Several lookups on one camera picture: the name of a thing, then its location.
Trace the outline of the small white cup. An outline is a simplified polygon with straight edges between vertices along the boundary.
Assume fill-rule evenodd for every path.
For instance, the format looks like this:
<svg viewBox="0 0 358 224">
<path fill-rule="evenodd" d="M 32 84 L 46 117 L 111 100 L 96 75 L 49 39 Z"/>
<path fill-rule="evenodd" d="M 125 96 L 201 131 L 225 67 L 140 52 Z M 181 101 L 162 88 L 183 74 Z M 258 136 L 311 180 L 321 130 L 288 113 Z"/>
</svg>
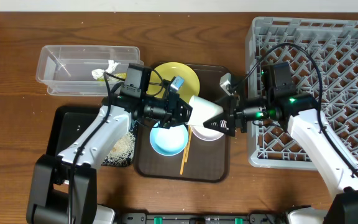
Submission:
<svg viewBox="0 0 358 224">
<path fill-rule="evenodd" d="M 203 126 L 203 123 L 223 112 L 222 106 L 193 95 L 189 101 L 192 112 L 187 125 Z"/>
</svg>

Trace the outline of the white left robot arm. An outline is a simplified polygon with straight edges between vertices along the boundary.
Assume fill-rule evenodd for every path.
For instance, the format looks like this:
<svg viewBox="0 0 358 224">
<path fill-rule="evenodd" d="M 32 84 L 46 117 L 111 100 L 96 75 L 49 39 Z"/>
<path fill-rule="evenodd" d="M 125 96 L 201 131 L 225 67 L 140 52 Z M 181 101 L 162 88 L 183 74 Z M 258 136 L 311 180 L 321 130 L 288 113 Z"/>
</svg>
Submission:
<svg viewBox="0 0 358 224">
<path fill-rule="evenodd" d="M 97 203 L 97 172 L 133 120 L 154 119 L 161 128 L 188 122 L 192 107 L 177 93 L 166 98 L 109 94 L 94 121 L 56 156 L 35 163 L 28 223 L 113 223 L 116 213 Z"/>
</svg>

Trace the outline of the green snack wrapper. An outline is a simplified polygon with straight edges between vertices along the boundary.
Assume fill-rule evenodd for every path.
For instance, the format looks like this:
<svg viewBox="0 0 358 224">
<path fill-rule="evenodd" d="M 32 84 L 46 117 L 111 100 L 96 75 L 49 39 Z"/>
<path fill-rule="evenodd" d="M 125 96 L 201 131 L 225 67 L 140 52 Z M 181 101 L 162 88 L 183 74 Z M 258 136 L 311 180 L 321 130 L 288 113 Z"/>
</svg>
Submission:
<svg viewBox="0 0 358 224">
<path fill-rule="evenodd" d="M 106 75 L 110 80 L 114 80 L 115 82 L 124 81 L 126 79 L 126 73 L 107 73 Z"/>
</svg>

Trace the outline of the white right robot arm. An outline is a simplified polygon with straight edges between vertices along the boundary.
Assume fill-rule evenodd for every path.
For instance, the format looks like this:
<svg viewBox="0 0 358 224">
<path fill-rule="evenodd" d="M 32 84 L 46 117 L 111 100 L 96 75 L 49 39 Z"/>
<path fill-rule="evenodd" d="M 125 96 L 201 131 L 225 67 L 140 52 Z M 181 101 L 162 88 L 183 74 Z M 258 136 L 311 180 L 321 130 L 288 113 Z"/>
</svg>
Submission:
<svg viewBox="0 0 358 224">
<path fill-rule="evenodd" d="M 229 97 L 230 109 L 203 123 L 204 127 L 234 136 L 248 121 L 279 123 L 307 153 L 322 176 L 333 202 L 329 210 L 295 207 L 276 223 L 358 223 L 358 161 L 329 125 L 321 106 L 309 93 L 299 94 L 288 63 L 267 65 L 262 71 L 265 97 Z"/>
</svg>

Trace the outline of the white tissue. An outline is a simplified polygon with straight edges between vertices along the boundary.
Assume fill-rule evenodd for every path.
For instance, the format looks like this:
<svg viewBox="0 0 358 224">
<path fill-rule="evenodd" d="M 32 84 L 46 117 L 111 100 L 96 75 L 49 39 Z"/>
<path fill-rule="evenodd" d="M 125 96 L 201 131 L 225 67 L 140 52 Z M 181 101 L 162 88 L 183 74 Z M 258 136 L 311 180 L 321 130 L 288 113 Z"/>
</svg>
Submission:
<svg viewBox="0 0 358 224">
<path fill-rule="evenodd" d="M 105 70 L 101 68 L 95 69 L 91 72 L 91 75 L 95 80 L 98 80 L 102 78 L 105 73 L 112 74 L 116 70 L 116 67 L 120 64 L 121 64 L 120 62 L 115 62 L 114 60 L 108 60 L 107 69 Z"/>
</svg>

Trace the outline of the light blue bowl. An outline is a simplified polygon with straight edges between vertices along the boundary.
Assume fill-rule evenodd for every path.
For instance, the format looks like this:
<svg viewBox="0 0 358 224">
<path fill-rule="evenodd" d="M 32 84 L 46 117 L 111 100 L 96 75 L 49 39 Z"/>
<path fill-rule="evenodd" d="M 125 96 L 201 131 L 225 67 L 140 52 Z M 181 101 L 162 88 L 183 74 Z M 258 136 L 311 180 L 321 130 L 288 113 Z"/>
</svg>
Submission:
<svg viewBox="0 0 358 224">
<path fill-rule="evenodd" d="M 154 124 L 150 132 L 150 145 L 160 155 L 175 156 L 181 153 L 188 143 L 188 130 L 185 125 L 160 128 Z"/>
</svg>

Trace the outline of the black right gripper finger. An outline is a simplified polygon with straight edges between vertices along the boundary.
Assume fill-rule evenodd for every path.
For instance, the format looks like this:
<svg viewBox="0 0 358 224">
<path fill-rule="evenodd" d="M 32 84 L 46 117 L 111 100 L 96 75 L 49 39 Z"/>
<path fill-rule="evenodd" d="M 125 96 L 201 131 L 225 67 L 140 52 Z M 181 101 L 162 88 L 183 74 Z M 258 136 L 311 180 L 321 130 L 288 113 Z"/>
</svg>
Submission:
<svg viewBox="0 0 358 224">
<path fill-rule="evenodd" d="M 228 136 L 235 136 L 236 133 L 234 115 L 226 112 L 222 112 L 205 121 L 203 126 Z"/>
<path fill-rule="evenodd" d="M 229 95 L 226 95 L 226 96 L 222 96 L 220 97 L 218 100 L 215 100 L 214 103 L 219 105 L 219 106 L 222 106 L 222 108 L 224 110 L 228 109 L 231 105 L 231 101 L 234 99 L 233 96 L 229 96 Z"/>
</svg>

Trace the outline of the pile of rice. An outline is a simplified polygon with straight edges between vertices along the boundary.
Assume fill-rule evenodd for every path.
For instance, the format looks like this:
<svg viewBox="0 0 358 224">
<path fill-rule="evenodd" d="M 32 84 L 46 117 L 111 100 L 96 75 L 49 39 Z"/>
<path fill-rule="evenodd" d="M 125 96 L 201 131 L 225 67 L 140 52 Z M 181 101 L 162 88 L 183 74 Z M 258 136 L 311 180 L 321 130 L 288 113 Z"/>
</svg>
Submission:
<svg viewBox="0 0 358 224">
<path fill-rule="evenodd" d="M 135 136 L 132 133 L 127 133 L 113 146 L 102 165 L 127 167 L 132 164 L 134 149 Z"/>
</svg>

